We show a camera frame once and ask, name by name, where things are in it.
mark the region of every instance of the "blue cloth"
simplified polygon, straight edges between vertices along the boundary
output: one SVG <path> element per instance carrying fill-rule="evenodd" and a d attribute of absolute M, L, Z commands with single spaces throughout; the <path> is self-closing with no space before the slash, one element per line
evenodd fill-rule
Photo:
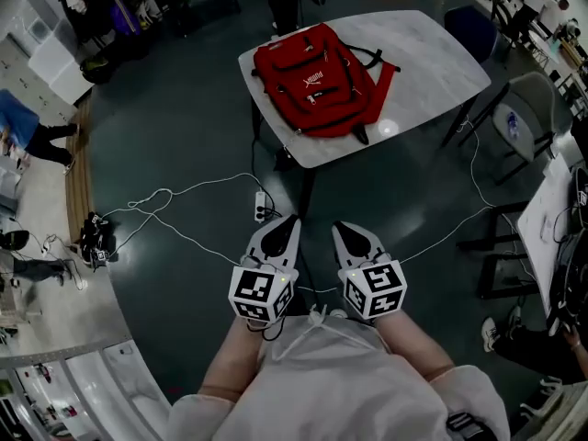
<path fill-rule="evenodd" d="M 26 149 L 39 126 L 39 116 L 4 89 L 0 90 L 0 131 L 4 131 L 6 126 L 10 141 Z"/>

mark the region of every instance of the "jeans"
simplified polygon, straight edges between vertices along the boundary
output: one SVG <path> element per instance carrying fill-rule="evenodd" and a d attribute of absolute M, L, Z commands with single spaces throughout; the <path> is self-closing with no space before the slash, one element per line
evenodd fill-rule
<path fill-rule="evenodd" d="M 72 155 L 67 152 L 67 149 L 55 147 L 51 141 L 61 137 L 73 136 L 76 131 L 77 126 L 75 124 L 55 126 L 53 128 L 47 128 L 39 124 L 25 151 L 33 157 L 67 166 L 72 162 Z"/>
<path fill-rule="evenodd" d="M 547 330 L 532 332 L 519 327 L 513 330 L 511 338 L 501 334 L 493 348 L 500 356 L 545 376 L 559 378 L 564 384 L 586 380 L 561 334 L 549 336 Z"/>
<path fill-rule="evenodd" d="M 58 277 L 65 272 L 61 261 L 52 260 L 28 260 L 23 261 L 15 258 L 13 275 L 23 277 L 32 282 L 43 281 L 49 277 Z"/>

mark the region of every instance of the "white cabinet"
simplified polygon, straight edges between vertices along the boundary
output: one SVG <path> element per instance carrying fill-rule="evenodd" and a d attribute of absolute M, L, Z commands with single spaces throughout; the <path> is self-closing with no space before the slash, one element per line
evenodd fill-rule
<path fill-rule="evenodd" d="M 67 123 L 76 108 L 65 103 L 28 68 L 27 55 L 10 38 L 0 41 L 0 88 L 7 88 L 46 126 Z"/>

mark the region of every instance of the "white desk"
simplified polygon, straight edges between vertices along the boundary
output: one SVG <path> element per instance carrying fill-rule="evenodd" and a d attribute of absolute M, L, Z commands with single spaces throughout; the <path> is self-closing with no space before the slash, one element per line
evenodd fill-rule
<path fill-rule="evenodd" d="M 561 64 L 561 57 L 556 54 L 554 51 L 551 50 L 549 44 L 541 39 L 541 37 L 534 31 L 529 31 L 529 38 L 531 38 L 531 42 L 535 46 L 534 53 L 538 55 L 538 62 L 543 64 L 542 67 L 545 70 L 547 67 L 549 59 L 551 59 L 556 64 Z"/>
<path fill-rule="evenodd" d="M 516 229 L 533 267 L 546 316 L 551 313 L 549 290 L 560 245 L 553 240 L 553 227 L 558 214 L 569 207 L 571 173 L 558 155 L 546 168 L 546 177 L 531 198 L 518 221 Z M 556 239 L 568 230 L 568 215 L 560 215 Z"/>
<path fill-rule="evenodd" d="M 326 24 L 347 44 L 371 51 L 381 49 L 382 59 L 400 67 L 401 72 L 392 78 L 379 121 L 366 126 L 369 145 L 364 145 L 352 134 L 331 139 L 295 135 L 264 93 L 262 81 L 251 75 L 257 48 L 242 54 L 239 65 L 254 101 L 253 108 L 256 106 L 259 109 L 269 127 L 303 168 L 313 170 L 364 150 L 416 128 L 467 101 L 469 108 L 475 96 L 491 83 L 469 52 L 420 11 L 367 13 L 335 19 Z M 362 62 L 368 62 L 368 56 L 361 53 L 356 56 Z M 380 71 L 381 64 L 378 64 L 369 73 L 377 81 Z M 254 130 L 258 129 L 255 123 L 254 113 Z M 299 206 L 301 217 L 308 207 L 304 201 L 310 200 L 313 175 L 312 172 L 305 175 Z"/>
<path fill-rule="evenodd" d="M 543 40 L 548 40 L 549 39 L 549 35 L 548 33 L 546 33 L 543 28 L 541 26 L 539 26 L 539 24 L 533 20 L 531 21 L 531 23 L 529 24 L 529 27 L 532 31 L 535 31 Z"/>

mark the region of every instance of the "black strap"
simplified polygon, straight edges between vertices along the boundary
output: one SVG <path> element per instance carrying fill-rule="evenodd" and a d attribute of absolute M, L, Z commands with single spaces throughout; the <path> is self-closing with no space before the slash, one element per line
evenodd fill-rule
<path fill-rule="evenodd" d="M 368 54 L 372 57 L 371 62 L 364 64 L 364 67 L 366 67 L 366 69 L 371 69 L 372 67 L 375 67 L 376 64 L 383 62 L 382 61 L 382 49 L 378 49 L 376 52 L 372 52 L 368 49 L 364 49 L 364 48 L 358 48 L 356 46 L 352 46 L 350 44 L 345 44 L 343 43 L 343 45 L 345 47 L 347 47 L 348 49 L 351 49 L 353 51 L 360 51 L 360 52 L 364 52 L 365 54 Z"/>
<path fill-rule="evenodd" d="M 494 433 L 482 423 L 476 420 L 469 413 L 455 413 L 447 418 L 447 430 L 454 439 L 463 439 L 464 441 L 496 441 Z"/>

